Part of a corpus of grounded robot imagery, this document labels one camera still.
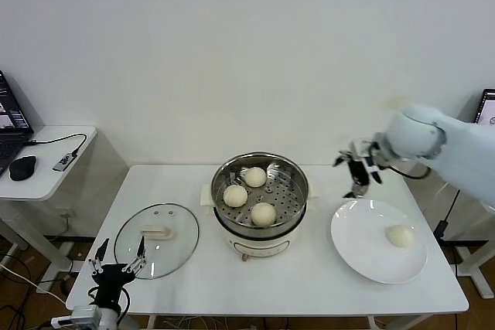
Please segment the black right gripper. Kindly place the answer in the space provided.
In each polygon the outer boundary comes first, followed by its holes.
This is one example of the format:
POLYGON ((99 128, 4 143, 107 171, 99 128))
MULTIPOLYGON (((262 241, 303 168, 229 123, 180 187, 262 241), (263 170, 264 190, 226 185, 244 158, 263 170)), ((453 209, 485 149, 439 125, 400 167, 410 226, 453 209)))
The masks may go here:
POLYGON ((342 165, 344 162, 348 163, 348 168, 353 180, 353 186, 351 187, 351 190, 343 196, 343 198, 363 198, 366 195, 370 184, 367 169, 361 160, 357 161, 353 159, 353 153, 349 150, 339 151, 339 154, 333 163, 333 167, 342 165))

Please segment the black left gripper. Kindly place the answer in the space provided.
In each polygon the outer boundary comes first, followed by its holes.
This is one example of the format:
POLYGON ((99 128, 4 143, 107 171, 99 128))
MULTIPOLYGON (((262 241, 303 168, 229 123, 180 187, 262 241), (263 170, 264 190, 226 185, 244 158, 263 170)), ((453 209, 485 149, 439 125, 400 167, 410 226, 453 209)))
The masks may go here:
POLYGON ((94 299, 96 305, 119 304, 122 288, 135 279, 147 263, 145 257, 145 237, 142 236, 138 245, 136 257, 131 263, 105 264, 102 266, 109 239, 107 238, 98 248, 93 259, 89 259, 92 266, 92 279, 97 285, 94 299))

